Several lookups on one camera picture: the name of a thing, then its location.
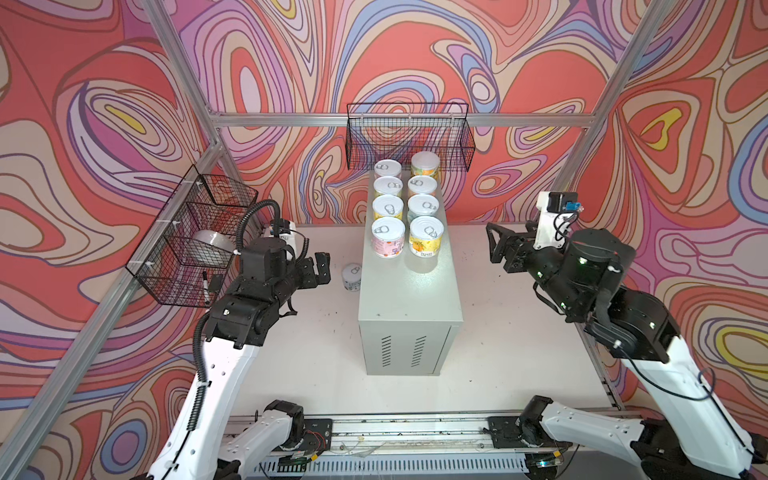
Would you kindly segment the orange green lidded can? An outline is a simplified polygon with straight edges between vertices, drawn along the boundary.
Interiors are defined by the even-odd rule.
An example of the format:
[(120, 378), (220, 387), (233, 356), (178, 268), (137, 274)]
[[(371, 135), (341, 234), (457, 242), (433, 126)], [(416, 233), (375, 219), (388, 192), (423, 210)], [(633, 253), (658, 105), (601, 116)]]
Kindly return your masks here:
[(431, 151), (419, 151), (411, 157), (411, 175), (435, 178), (441, 164), (440, 157)]

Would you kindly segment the pink labelled can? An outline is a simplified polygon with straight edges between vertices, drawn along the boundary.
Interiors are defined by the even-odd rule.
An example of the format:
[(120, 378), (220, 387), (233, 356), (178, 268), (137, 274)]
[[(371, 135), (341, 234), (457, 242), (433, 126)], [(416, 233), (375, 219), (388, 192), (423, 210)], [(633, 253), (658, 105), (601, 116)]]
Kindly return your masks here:
[(391, 176), (399, 178), (402, 174), (402, 165), (396, 160), (383, 159), (375, 163), (373, 171), (376, 177)]

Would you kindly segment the white grey can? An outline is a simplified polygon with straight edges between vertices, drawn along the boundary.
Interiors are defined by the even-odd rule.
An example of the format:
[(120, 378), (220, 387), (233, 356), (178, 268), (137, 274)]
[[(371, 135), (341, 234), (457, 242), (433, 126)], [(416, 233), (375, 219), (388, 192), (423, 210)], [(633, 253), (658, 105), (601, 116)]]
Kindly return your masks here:
[(396, 217), (381, 217), (371, 227), (372, 247), (376, 255), (390, 259), (399, 256), (403, 250), (405, 225)]

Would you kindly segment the teal can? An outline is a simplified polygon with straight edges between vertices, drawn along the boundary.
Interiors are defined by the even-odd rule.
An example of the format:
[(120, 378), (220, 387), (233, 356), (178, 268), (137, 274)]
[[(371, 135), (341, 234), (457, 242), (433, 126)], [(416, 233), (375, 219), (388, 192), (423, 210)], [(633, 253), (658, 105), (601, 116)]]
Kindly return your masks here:
[(433, 195), (415, 194), (408, 199), (407, 207), (408, 219), (412, 221), (422, 216), (435, 216), (440, 208), (440, 203)]

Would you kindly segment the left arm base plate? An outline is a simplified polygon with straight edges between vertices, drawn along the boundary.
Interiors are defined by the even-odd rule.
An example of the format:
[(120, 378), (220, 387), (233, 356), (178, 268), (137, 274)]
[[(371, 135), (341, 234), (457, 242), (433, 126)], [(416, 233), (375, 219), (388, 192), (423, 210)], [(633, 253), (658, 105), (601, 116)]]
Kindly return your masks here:
[(332, 446), (333, 420), (331, 418), (289, 417), (286, 440), (271, 451), (271, 455), (310, 457), (320, 455)]

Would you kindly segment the green labelled can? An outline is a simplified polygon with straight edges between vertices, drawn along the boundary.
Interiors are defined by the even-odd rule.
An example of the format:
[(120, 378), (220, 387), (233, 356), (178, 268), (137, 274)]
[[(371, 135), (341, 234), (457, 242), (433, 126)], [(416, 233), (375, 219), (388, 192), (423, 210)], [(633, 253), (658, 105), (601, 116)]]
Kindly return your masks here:
[(384, 195), (401, 197), (403, 182), (400, 178), (395, 176), (381, 176), (374, 180), (373, 189), (376, 197)]

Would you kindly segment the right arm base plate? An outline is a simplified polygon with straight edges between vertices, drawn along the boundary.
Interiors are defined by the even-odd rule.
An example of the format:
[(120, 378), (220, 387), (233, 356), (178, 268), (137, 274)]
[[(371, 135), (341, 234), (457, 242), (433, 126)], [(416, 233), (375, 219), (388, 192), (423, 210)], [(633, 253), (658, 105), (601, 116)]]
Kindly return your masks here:
[(487, 433), (495, 449), (534, 448), (542, 445), (538, 425), (518, 416), (491, 416), (487, 418)]

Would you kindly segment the yellow can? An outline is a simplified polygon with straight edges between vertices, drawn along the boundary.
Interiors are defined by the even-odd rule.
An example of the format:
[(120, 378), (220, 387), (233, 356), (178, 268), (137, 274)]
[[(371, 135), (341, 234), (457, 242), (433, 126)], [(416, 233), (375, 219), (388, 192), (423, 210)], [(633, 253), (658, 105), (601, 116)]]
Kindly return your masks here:
[(420, 258), (431, 258), (438, 255), (442, 236), (445, 232), (443, 223), (432, 216), (415, 218), (409, 227), (409, 247), (411, 252)]
[(403, 208), (403, 200), (396, 195), (384, 194), (377, 196), (372, 201), (372, 209), (375, 220), (380, 218), (402, 219)]

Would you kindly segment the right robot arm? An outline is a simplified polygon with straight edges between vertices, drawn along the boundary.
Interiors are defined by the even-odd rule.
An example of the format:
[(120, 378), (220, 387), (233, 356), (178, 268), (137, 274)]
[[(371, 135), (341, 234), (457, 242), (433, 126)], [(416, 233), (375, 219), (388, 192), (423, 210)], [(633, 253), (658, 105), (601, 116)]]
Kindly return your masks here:
[(658, 298), (625, 286), (636, 256), (605, 229), (584, 229), (538, 247), (535, 232), (486, 226), (490, 260), (527, 272), (537, 298), (584, 332), (645, 386), (662, 419), (631, 420), (534, 396), (516, 420), (523, 443), (584, 445), (642, 469), (649, 479), (749, 479), (767, 461), (767, 440), (741, 427), (715, 393), (713, 370), (697, 367)]

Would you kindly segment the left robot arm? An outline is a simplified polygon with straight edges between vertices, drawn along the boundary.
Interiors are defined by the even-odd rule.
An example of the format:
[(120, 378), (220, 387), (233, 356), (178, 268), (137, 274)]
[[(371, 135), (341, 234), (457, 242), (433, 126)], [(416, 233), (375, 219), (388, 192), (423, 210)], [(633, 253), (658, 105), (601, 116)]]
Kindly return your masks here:
[(253, 203), (235, 231), (240, 273), (197, 321), (192, 353), (196, 379), (179, 418), (146, 479), (246, 479), (280, 447), (305, 436), (301, 406), (276, 400), (229, 443), (225, 429), (246, 374), (276, 323), (296, 315), (291, 298), (331, 280), (330, 256), (296, 248), (278, 202)]

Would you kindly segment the orange red labelled can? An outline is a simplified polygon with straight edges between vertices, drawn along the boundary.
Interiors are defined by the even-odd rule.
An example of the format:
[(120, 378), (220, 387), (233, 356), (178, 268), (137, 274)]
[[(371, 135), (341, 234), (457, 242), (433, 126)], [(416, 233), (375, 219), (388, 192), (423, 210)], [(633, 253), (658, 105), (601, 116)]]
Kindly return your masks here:
[(429, 175), (415, 175), (407, 182), (409, 197), (419, 194), (433, 195), (437, 188), (437, 180)]

